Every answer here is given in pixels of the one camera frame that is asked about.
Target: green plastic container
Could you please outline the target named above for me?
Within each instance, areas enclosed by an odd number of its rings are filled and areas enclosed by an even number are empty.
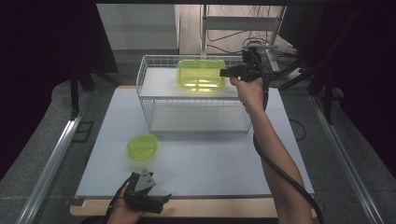
[[[177,64],[177,85],[189,89],[221,89],[225,78],[220,69],[226,68],[223,60],[182,60]]]
[[[151,134],[141,134],[131,139],[126,147],[129,158],[135,161],[147,161],[157,152],[157,138]]]

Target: green lid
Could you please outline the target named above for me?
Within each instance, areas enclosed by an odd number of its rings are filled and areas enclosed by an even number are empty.
[[[157,152],[157,138],[151,134],[141,134],[131,139],[126,148],[131,159],[145,161]]]

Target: hand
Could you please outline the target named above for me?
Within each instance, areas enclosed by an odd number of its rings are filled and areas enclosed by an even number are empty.
[[[252,82],[245,82],[236,77],[230,77],[230,82],[238,90],[238,97],[245,104],[249,114],[256,109],[262,109],[263,84],[261,78]]]
[[[145,214],[143,211],[135,211],[128,207],[123,199],[125,189],[126,187],[122,189],[120,197],[114,203],[113,212],[107,224],[135,224]]]

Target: black curtain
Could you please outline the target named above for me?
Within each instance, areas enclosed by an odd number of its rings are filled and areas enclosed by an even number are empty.
[[[396,4],[369,3],[335,59],[341,106],[396,175]]]
[[[53,88],[73,68],[117,66],[96,4],[2,2],[0,34],[3,177],[47,111]]]

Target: wire basket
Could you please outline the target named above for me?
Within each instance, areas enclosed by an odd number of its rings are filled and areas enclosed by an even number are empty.
[[[152,133],[215,132],[247,133],[251,121],[235,87],[221,91],[186,91],[176,83],[181,60],[201,56],[146,55],[137,75],[136,89],[148,128]],[[223,60],[226,67],[243,64],[239,56],[205,56]]]

